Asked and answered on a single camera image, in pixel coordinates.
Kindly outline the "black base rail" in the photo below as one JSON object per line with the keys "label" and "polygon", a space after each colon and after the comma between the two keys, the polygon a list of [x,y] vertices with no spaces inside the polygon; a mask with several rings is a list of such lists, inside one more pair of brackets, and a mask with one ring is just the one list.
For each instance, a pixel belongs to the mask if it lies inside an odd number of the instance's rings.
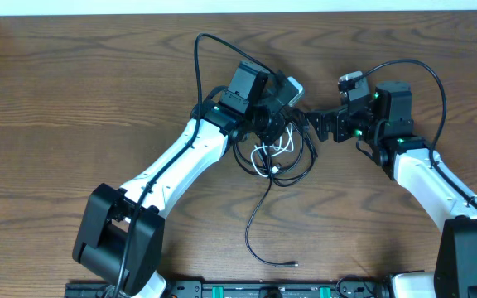
{"label": "black base rail", "polygon": [[346,276],[319,283],[168,281],[163,298],[394,298],[387,282]]}

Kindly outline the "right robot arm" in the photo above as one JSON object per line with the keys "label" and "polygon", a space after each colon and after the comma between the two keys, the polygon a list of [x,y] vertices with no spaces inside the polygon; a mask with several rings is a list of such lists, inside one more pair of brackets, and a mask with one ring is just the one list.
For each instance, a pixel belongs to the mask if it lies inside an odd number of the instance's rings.
{"label": "right robot arm", "polygon": [[366,156],[406,189],[441,232],[432,272],[392,274],[380,297],[477,297],[477,194],[414,134],[409,84],[386,81],[369,89],[358,72],[340,78],[341,105],[307,118],[318,138],[369,146]]}

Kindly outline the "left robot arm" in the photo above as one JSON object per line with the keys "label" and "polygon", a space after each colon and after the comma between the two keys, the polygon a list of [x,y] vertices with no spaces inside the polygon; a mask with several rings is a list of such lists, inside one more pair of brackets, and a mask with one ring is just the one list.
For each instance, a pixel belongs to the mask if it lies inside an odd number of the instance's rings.
{"label": "left robot arm", "polygon": [[303,87],[292,77],[243,60],[227,86],[196,104],[184,132],[144,172],[89,196],[73,259],[129,297],[159,297],[166,280],[157,267],[165,220],[208,167],[249,133],[272,145],[289,123],[287,110]]}

